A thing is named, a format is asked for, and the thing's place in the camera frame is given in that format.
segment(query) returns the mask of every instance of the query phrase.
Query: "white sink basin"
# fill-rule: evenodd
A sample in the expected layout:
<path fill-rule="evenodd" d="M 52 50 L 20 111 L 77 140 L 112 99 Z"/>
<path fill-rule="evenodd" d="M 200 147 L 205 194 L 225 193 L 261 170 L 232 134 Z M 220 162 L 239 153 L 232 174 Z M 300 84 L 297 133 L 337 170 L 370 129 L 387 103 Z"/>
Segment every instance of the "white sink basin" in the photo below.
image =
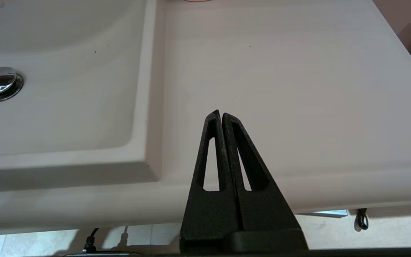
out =
<path fill-rule="evenodd" d="M 161 169 L 163 2 L 10 0 L 0 66 L 0 191 L 155 181 Z"/>

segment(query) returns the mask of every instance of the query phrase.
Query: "chrome drain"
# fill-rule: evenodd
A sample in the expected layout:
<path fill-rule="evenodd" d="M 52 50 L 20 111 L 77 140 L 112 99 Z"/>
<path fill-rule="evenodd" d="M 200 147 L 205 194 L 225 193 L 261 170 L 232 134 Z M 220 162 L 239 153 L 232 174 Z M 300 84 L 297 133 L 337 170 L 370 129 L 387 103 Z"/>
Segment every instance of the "chrome drain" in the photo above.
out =
<path fill-rule="evenodd" d="M 0 101 L 12 98 L 23 87 L 23 78 L 17 74 L 15 69 L 0 67 Z"/>

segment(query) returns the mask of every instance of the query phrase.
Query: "white vanity top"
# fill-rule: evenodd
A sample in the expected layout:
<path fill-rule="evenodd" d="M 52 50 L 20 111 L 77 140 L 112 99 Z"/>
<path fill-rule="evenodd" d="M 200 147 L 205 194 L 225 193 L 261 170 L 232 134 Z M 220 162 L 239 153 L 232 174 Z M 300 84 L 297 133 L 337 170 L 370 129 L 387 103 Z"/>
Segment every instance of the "white vanity top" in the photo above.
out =
<path fill-rule="evenodd" d="M 204 118 L 295 212 L 411 203 L 411 56 L 372 1 L 168 1 L 158 182 L 0 192 L 0 233 L 181 221 Z"/>

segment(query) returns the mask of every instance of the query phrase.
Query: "power cord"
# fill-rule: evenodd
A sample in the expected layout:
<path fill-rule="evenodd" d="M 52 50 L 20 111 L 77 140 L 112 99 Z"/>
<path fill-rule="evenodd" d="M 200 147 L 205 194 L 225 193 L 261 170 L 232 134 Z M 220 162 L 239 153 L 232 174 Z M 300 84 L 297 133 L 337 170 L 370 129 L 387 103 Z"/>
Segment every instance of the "power cord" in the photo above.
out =
<path fill-rule="evenodd" d="M 367 220 L 366 211 L 367 211 L 367 208 L 362 208 L 362 209 L 357 209 L 357 213 L 356 213 L 356 221 L 355 221 L 356 226 L 358 226 L 362 230 L 366 230 L 369 228 L 369 221 Z"/>
<path fill-rule="evenodd" d="M 98 231 L 99 228 L 96 228 L 91 232 L 91 235 L 87 237 L 87 242 L 85 243 L 85 246 L 82 249 L 82 252 L 90 253 L 90 252 L 96 252 L 96 247 L 95 247 L 95 234 L 96 231 Z"/>

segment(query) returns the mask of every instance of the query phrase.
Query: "tile floor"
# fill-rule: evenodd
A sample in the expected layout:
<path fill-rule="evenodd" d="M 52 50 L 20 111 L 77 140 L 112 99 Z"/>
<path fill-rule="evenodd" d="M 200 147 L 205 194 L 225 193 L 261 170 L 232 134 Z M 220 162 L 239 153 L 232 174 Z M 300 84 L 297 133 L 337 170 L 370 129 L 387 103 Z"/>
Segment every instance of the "tile floor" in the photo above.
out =
<path fill-rule="evenodd" d="M 344 218 L 296 215 L 311 249 L 411 247 L 411 206 L 367 210 L 370 227 L 354 228 L 354 212 Z M 101 228 L 98 249 L 178 252 L 180 223 Z M 62 256 L 78 253 L 92 229 L 0 235 L 0 257 Z"/>

